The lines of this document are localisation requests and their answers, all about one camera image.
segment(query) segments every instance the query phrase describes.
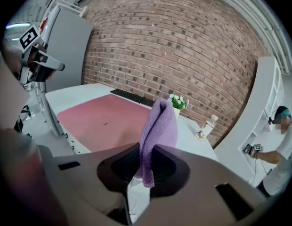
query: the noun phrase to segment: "white wall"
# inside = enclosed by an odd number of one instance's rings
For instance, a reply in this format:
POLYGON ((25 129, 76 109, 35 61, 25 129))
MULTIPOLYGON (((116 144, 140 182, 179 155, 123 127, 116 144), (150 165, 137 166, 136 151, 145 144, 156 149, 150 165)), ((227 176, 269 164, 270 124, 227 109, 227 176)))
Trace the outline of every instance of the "white wall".
POLYGON ((292 114, 292 74, 282 75, 283 86, 284 86, 284 106, 288 107, 292 114))

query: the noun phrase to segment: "black keyboard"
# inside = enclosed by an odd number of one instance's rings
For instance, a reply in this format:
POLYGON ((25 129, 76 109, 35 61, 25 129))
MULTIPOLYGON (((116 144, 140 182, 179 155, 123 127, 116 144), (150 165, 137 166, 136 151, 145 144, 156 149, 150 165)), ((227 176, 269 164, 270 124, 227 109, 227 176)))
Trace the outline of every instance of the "black keyboard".
POLYGON ((122 90, 122 89, 114 89, 114 90, 111 91, 111 93, 115 94, 115 95, 118 95, 118 96, 121 96, 121 97, 124 97, 124 98, 129 99, 129 100, 132 100, 132 101, 137 102, 139 104, 147 105, 149 107, 152 107, 154 105, 154 101, 153 100, 150 100, 150 99, 147 99, 145 97, 132 94, 132 93, 127 92, 127 91, 122 90))

